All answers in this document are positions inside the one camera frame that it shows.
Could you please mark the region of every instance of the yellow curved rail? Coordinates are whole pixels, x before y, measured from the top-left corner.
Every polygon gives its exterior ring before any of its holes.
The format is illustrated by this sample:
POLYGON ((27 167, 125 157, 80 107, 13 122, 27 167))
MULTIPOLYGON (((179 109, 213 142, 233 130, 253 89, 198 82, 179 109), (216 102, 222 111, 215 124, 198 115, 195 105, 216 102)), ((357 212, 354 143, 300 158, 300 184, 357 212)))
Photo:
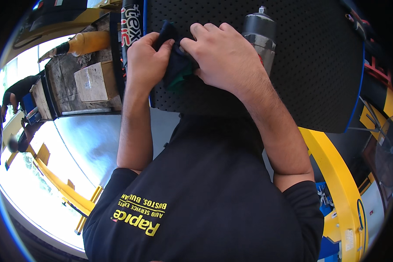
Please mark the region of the yellow curved rail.
POLYGON ((42 162, 40 158, 34 159, 35 165, 41 170, 41 172, 52 182, 52 184, 61 192, 61 194, 67 198, 70 203, 82 211, 85 215, 89 216, 92 212, 95 204, 84 198, 82 195, 77 193, 73 188, 68 186, 66 183, 61 181, 51 170, 42 162))
POLYGON ((325 218, 324 236, 341 240, 342 261, 357 262, 364 252, 364 233, 360 231, 357 200, 361 199, 355 181, 344 160, 324 132, 299 128, 309 151, 322 172, 335 204, 335 212, 325 218))

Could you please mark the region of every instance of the spray can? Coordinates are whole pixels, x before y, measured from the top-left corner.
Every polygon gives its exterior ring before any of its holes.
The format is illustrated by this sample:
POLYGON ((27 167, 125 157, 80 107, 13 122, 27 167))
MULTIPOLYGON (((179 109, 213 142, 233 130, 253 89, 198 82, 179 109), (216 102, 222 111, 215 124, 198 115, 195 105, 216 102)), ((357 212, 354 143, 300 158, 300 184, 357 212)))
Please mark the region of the spray can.
POLYGON ((258 13, 249 14, 243 23, 242 35, 255 48, 268 75, 271 73, 275 56, 275 32, 277 23, 266 14, 261 6, 258 13))
POLYGON ((121 50, 124 67, 127 65, 126 51, 145 35, 144 27, 144 1, 123 0, 121 8, 121 50))

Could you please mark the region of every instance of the perforated black panel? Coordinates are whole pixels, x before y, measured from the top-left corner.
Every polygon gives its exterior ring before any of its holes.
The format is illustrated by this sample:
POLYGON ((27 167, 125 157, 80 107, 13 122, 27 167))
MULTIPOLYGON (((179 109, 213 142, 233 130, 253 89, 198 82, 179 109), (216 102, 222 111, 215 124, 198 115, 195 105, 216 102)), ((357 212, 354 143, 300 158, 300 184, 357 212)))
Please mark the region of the perforated black panel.
MULTIPOLYGON (((297 125, 344 132, 358 95, 362 42, 337 0, 168 1, 150 0, 147 31, 159 31, 164 19, 192 38, 193 23, 227 22, 239 32, 243 19, 259 6, 277 22, 277 48, 271 81, 297 125)), ((182 94, 160 87, 152 91, 164 111, 241 115, 242 104, 229 93, 196 81, 182 94)))

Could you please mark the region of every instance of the rapide logo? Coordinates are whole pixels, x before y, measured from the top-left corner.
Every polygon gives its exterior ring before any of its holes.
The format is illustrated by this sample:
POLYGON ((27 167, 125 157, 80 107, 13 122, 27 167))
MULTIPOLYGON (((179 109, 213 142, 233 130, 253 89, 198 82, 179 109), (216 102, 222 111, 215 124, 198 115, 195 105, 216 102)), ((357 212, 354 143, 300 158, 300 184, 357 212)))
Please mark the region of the rapide logo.
POLYGON ((156 223, 156 225, 153 227, 152 222, 145 220, 143 218, 143 215, 134 216, 118 209, 115 211, 113 217, 111 217, 110 219, 115 222, 124 221, 131 226, 136 226, 142 230, 145 230, 145 234, 148 236, 154 236, 160 226, 159 223, 156 223))
POLYGON ((121 14, 125 13, 125 19, 121 19, 121 24, 125 25, 127 28, 121 29, 121 45, 130 46, 132 43, 141 38, 140 21, 138 17, 140 16, 140 10, 138 10, 138 5, 133 5, 132 8, 121 9, 121 14))

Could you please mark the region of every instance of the rope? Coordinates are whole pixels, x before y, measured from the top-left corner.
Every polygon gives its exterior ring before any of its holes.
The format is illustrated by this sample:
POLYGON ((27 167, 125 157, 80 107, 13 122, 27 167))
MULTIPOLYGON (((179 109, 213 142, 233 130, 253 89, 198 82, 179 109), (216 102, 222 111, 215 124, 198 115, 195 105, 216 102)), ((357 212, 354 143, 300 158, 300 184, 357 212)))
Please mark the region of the rope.
POLYGON ((66 149, 67 149, 68 153, 70 154, 71 158, 73 159, 74 163, 76 163, 76 165, 78 166, 78 168, 80 169, 80 171, 81 171, 81 172, 83 173, 83 175, 89 180, 89 182, 90 182, 93 186, 95 186, 95 185, 92 183, 92 181, 90 181, 90 179, 88 178, 88 176, 84 173, 83 169, 79 166, 79 164, 77 163, 77 161, 74 159, 74 157, 73 157, 73 155, 71 154, 70 150, 68 149, 66 143, 64 142, 64 139, 63 139, 63 137, 61 136, 60 131, 58 130, 57 125, 55 124, 55 121, 53 121, 53 123, 54 123, 55 129, 57 130, 58 135, 59 135, 60 138, 61 138, 61 141, 63 142, 64 146, 66 147, 66 149))

